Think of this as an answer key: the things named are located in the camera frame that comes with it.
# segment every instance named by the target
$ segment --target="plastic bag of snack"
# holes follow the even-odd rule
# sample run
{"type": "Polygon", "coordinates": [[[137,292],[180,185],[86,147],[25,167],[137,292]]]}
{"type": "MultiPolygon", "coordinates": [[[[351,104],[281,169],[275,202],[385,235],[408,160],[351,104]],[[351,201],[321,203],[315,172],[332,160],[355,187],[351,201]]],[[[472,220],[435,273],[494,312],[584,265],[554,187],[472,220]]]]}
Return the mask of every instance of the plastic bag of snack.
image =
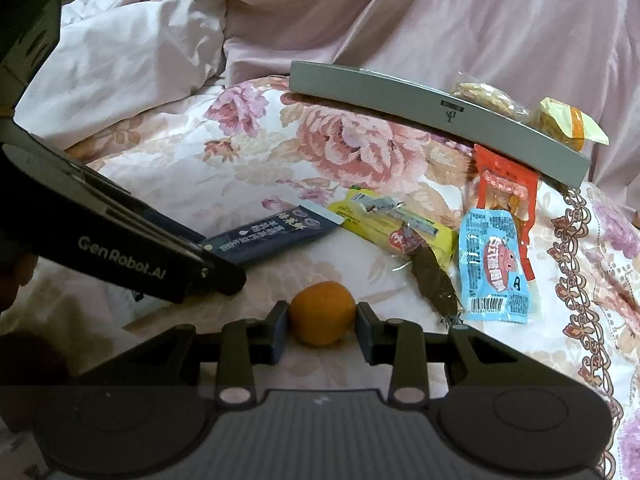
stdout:
{"type": "Polygon", "coordinates": [[[469,211],[460,226],[459,255],[465,320],[526,323],[531,300],[512,216],[469,211]]]}
{"type": "Polygon", "coordinates": [[[579,152],[584,140],[609,144],[609,137],[587,114],[568,104],[545,97],[532,114],[529,125],[579,152]]]}
{"type": "Polygon", "coordinates": [[[474,146],[474,159],[480,175],[478,208],[510,213],[518,235],[517,247],[522,270],[529,284],[529,316],[541,317],[542,306],[536,277],[527,257],[529,231],[536,222],[538,174],[479,144],[474,146]]]}
{"type": "Polygon", "coordinates": [[[514,101],[506,92],[462,73],[458,73],[458,79],[451,91],[453,97],[487,108],[514,121],[529,121],[529,110],[514,101]]]}
{"type": "Polygon", "coordinates": [[[395,254],[408,255],[425,241],[446,269],[456,249],[456,232],[369,189],[351,188],[344,200],[329,204],[328,209],[344,218],[345,229],[395,254]]]}

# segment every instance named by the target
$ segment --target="orange fruit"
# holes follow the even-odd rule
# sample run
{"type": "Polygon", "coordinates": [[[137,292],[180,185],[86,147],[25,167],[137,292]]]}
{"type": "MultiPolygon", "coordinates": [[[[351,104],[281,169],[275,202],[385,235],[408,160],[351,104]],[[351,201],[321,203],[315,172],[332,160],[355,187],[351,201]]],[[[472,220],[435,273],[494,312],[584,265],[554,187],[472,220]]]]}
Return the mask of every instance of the orange fruit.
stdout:
{"type": "Polygon", "coordinates": [[[309,345],[325,346],[338,341],[355,319],[355,301],[336,282],[308,286],[289,305],[291,331],[309,345]]]}

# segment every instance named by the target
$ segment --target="ribbed gray panel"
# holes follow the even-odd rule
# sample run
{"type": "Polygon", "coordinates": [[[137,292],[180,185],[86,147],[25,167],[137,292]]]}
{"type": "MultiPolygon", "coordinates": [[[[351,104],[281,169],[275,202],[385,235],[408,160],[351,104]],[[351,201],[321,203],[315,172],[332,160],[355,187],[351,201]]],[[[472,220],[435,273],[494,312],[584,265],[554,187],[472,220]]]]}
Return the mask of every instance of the ribbed gray panel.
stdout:
{"type": "MultiPolygon", "coordinates": [[[[55,473],[51,480],[72,480],[55,473]]],[[[503,480],[458,457],[428,419],[374,391],[270,392],[220,417],[187,459],[145,480],[503,480]]],[[[597,480],[585,471],[565,480],[597,480]]]]}

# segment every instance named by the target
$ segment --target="yellow and white wrapped snack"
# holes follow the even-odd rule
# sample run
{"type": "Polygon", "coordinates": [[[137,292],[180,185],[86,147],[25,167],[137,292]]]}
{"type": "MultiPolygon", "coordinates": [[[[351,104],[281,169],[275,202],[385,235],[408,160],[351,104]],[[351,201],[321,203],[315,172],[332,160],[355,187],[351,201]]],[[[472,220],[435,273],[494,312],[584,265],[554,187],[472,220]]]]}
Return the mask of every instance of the yellow and white wrapped snack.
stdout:
{"type": "Polygon", "coordinates": [[[409,226],[430,245],[439,266],[445,270],[458,244],[455,231],[370,189],[352,188],[344,200],[329,204],[328,209],[344,218],[345,229],[397,254],[407,254],[416,247],[403,230],[409,226]]]}
{"type": "Polygon", "coordinates": [[[579,152],[584,139],[608,144],[609,137],[598,126],[598,123],[578,108],[545,97],[540,103],[538,129],[571,149],[579,152]]]}

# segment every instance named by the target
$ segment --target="long gray box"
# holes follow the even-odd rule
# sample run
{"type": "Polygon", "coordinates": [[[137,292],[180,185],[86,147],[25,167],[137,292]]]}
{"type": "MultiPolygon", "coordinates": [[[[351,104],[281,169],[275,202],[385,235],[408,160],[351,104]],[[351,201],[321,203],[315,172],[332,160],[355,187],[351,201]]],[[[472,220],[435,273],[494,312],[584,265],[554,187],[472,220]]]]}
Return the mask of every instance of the long gray box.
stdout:
{"type": "Polygon", "coordinates": [[[359,68],[294,61],[292,92],[370,108],[482,144],[580,187],[590,160],[539,131],[446,92],[359,68]]]}

